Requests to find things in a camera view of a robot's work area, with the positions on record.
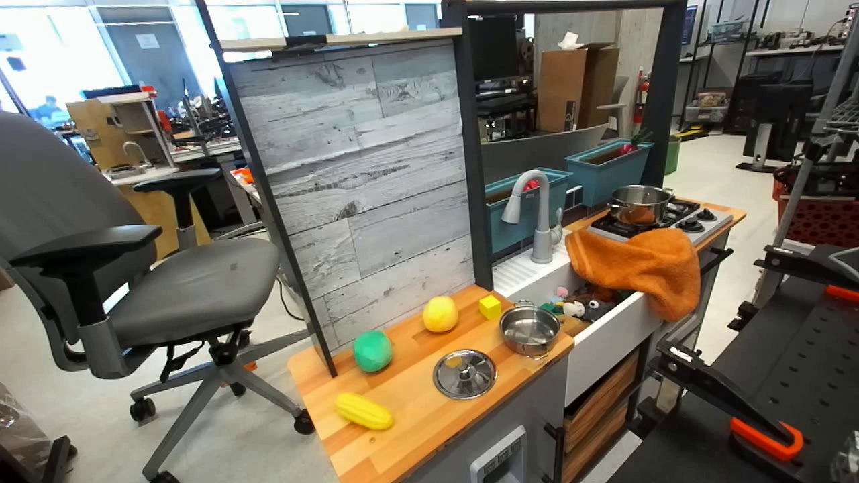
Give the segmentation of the grey toy faucet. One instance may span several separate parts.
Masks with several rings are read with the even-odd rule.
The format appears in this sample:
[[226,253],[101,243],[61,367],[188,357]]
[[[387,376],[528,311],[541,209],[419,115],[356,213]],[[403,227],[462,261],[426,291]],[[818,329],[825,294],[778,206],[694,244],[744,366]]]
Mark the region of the grey toy faucet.
[[516,178],[507,204],[503,209],[503,223],[512,227],[512,239],[511,244],[520,244],[524,243],[524,228],[520,228],[520,219],[524,219],[524,200],[527,200],[527,189],[536,185],[536,216],[533,216],[533,232],[531,232],[531,261],[536,267],[544,267],[554,261],[556,244],[559,244],[559,233],[549,227],[549,181],[541,169],[527,169],[524,176]]

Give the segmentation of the toy kitchen counter unit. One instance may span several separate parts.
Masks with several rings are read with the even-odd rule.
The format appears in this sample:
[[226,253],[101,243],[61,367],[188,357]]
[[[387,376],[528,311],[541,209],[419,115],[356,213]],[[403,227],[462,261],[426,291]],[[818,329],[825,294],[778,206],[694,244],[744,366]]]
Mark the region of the toy kitchen counter unit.
[[[391,363],[367,376],[356,367],[350,347],[332,355],[324,367],[313,349],[289,357],[286,373],[308,412],[339,483],[405,483],[466,432],[507,409],[536,380],[548,376],[575,349],[575,338],[556,335],[556,343],[536,357],[512,351],[498,333],[498,319],[482,319],[478,302],[493,295],[470,286],[453,295],[460,326],[449,333],[430,333],[419,311],[407,311],[384,329],[391,342]],[[449,400],[433,385],[441,357],[457,349],[478,349],[496,366],[493,386],[476,400]],[[345,421],[335,412],[335,398],[362,394],[395,414],[395,425],[372,432]]]

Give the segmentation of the toy stove top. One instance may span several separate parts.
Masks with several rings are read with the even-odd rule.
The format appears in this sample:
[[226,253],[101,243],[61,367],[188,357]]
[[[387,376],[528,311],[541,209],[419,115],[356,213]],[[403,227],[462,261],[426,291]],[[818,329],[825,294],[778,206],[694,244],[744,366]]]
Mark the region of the toy stove top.
[[[708,233],[715,233],[724,223],[727,223],[724,216],[716,216],[715,209],[707,209],[697,201],[674,200],[674,201],[666,204],[664,216],[656,223],[649,223],[647,228],[649,232],[656,232],[656,228],[677,228],[693,244],[700,244]],[[645,233],[647,228],[645,227],[627,227],[627,223],[617,221],[615,216],[600,216],[590,227],[594,233],[600,233],[600,236],[609,236],[609,239],[617,239],[617,243],[633,239],[633,236]]]

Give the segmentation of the green ball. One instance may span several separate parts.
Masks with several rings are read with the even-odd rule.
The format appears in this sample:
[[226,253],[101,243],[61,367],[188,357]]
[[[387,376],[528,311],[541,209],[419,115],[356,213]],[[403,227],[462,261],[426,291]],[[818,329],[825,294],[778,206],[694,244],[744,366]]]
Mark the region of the green ball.
[[379,373],[391,363],[391,342],[380,330],[356,335],[351,351],[362,373]]

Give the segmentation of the silver pot on counter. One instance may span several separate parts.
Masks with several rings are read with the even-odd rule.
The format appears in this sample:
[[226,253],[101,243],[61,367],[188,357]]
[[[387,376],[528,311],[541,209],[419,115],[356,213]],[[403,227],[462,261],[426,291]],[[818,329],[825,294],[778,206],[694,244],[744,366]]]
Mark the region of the silver pot on counter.
[[498,319],[503,342],[527,357],[544,355],[559,335],[559,326],[544,311],[511,310]]

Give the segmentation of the silver pot lid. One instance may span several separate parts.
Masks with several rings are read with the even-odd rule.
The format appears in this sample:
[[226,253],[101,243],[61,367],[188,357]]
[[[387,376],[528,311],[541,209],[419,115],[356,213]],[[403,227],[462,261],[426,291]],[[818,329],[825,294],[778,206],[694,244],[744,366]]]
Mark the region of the silver pot lid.
[[496,366],[478,349],[457,349],[437,359],[434,389],[449,400],[476,400],[493,386]]

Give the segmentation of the grey wood-pattern back panel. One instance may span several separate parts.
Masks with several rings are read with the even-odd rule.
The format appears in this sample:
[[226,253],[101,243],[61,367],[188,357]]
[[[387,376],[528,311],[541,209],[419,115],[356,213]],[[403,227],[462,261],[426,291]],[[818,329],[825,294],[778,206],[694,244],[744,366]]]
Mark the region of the grey wood-pattern back panel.
[[256,60],[234,86],[331,347],[476,282],[452,44]]

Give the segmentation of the orange black clamp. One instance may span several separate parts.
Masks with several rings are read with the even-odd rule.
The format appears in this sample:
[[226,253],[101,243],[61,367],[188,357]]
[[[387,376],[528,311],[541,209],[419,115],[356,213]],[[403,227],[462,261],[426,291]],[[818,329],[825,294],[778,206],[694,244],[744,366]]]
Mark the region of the orange black clamp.
[[806,436],[755,406],[727,376],[708,367],[694,349],[661,343],[657,370],[731,417],[731,436],[764,461],[796,464]]

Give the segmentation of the orange towel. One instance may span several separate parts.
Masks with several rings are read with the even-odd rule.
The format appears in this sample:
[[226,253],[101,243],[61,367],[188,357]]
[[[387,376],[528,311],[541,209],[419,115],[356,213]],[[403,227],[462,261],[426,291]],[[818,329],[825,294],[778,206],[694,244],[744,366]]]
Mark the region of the orange towel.
[[700,302],[694,244],[678,228],[656,228],[615,243],[580,228],[566,236],[575,275],[605,291],[645,294],[664,322],[681,322]]

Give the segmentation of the silver pot on stove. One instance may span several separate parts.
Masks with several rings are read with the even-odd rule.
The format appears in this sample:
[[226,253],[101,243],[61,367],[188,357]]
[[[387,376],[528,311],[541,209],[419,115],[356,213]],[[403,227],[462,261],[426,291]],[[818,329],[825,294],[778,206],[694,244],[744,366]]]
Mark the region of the silver pot on stove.
[[622,185],[609,200],[609,213],[617,223],[633,227],[633,228],[649,228],[657,227],[664,219],[664,209],[672,200],[669,189],[657,185]]

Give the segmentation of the cardboard box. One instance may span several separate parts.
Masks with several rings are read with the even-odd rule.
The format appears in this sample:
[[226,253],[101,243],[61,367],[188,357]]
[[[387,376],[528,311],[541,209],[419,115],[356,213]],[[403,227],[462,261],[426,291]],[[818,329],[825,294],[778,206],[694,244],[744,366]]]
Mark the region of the cardboard box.
[[536,129],[572,133],[580,118],[586,48],[544,51],[536,86]]

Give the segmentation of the yellow ball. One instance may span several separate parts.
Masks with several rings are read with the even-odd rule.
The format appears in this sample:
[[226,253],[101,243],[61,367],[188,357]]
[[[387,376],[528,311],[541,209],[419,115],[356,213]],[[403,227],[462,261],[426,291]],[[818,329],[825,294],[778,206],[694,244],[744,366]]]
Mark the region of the yellow ball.
[[452,295],[437,295],[423,304],[422,326],[430,333],[449,333],[460,326],[460,311]]

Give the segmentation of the yellow cube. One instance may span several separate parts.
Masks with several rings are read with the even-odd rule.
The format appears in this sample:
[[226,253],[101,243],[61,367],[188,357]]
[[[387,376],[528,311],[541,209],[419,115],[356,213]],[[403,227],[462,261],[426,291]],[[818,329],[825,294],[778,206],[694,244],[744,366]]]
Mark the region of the yellow cube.
[[482,295],[478,302],[478,311],[480,311],[482,319],[496,319],[503,315],[503,302],[493,299],[493,295]]

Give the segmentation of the grey office chair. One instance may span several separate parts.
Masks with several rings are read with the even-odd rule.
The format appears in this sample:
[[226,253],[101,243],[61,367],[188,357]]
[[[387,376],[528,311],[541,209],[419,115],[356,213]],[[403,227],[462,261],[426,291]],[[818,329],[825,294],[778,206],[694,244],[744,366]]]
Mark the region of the grey office chair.
[[192,389],[143,475],[176,483],[163,461],[221,386],[265,398],[308,436],[308,412],[249,370],[289,343],[285,335],[249,338],[272,295],[280,249],[260,239],[226,239],[162,259],[155,239],[158,228],[54,133],[17,113],[0,115],[0,261],[43,319],[54,363],[123,380],[152,351],[192,342],[210,349],[196,367],[170,357],[155,385],[132,393],[128,417],[145,421],[158,393]]

